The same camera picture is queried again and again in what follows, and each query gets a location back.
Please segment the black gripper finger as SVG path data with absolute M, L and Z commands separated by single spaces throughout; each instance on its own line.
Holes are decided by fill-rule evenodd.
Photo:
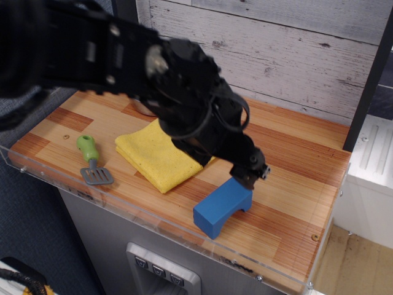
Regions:
M 230 174 L 240 185 L 248 190 L 254 190 L 254 184 L 259 179 L 258 174 L 243 167 L 233 167 Z

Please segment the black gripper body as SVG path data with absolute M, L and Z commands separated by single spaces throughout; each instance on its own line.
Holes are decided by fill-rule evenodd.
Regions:
M 202 166 L 217 157 L 232 163 L 233 167 L 253 171 L 259 179 L 265 180 L 271 168 L 263 152 L 244 134 L 249 115 L 248 104 L 239 95 L 214 94 L 205 117 L 195 126 L 165 120 L 159 120 L 159 124 L 175 147 Z

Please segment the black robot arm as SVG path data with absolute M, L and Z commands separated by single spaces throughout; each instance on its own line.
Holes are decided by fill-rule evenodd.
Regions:
M 56 86 L 137 99 L 175 147 L 201 165 L 212 157 L 231 162 L 246 189 L 270 172 L 244 134 L 247 103 L 197 43 L 164 40 L 95 1 L 2 1 L 1 97 L 38 92 L 1 117 L 1 130 L 22 123 Z

